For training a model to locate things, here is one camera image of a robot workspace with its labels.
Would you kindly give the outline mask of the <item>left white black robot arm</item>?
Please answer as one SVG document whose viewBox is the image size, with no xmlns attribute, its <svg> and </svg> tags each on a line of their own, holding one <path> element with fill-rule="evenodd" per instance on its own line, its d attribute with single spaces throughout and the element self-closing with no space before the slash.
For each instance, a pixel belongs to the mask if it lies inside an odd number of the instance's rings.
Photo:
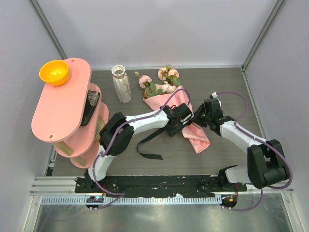
<svg viewBox="0 0 309 232">
<path fill-rule="evenodd" d="M 167 105 L 137 116 L 115 114 L 100 131 L 98 153 L 85 172 L 84 188 L 93 193 L 102 189 L 103 179 L 114 157 L 123 153 L 133 136 L 152 129 L 174 136 L 190 124 L 193 112 L 185 103 L 171 108 Z"/>
</svg>

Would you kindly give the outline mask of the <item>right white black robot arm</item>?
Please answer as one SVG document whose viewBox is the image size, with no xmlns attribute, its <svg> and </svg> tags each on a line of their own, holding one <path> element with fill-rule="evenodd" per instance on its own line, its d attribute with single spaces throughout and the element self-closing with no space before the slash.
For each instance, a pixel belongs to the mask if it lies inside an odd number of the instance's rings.
<svg viewBox="0 0 309 232">
<path fill-rule="evenodd" d="M 251 183 L 257 189 L 285 189 L 291 185 L 293 174 L 281 143 L 256 136 L 232 117 L 224 116 L 217 98 L 205 100 L 195 112 L 192 121 L 201 127 L 209 127 L 247 155 L 246 167 L 236 165 L 220 171 L 223 175 L 218 178 L 220 189 L 231 190 L 236 183 Z"/>
</svg>

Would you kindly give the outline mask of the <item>pink flower bouquet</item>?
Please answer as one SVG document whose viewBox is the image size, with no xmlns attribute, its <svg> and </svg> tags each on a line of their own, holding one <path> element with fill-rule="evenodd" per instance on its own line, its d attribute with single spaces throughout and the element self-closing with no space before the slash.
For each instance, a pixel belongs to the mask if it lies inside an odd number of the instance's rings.
<svg viewBox="0 0 309 232">
<path fill-rule="evenodd" d="M 138 72 L 134 72 L 134 74 L 139 78 L 139 85 L 144 90 L 143 101 L 152 110 L 159 109 L 164 103 L 175 108 L 182 103 L 189 102 L 187 94 L 182 90 L 180 75 L 171 66 L 168 65 L 159 69 L 157 76 L 162 81 L 160 85 L 147 75 L 141 75 Z M 182 129 L 182 135 L 189 140 L 197 154 L 210 146 L 210 141 L 204 130 L 196 124 L 191 124 Z"/>
</svg>

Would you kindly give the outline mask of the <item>black ribbon gold lettering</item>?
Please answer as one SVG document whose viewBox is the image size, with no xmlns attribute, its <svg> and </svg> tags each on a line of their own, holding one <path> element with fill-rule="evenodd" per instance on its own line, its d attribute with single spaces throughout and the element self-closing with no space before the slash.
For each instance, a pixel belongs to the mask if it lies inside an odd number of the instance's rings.
<svg viewBox="0 0 309 232">
<path fill-rule="evenodd" d="M 164 160 L 168 148 L 168 137 L 164 128 L 157 129 L 136 145 L 136 151 L 148 160 Z"/>
</svg>

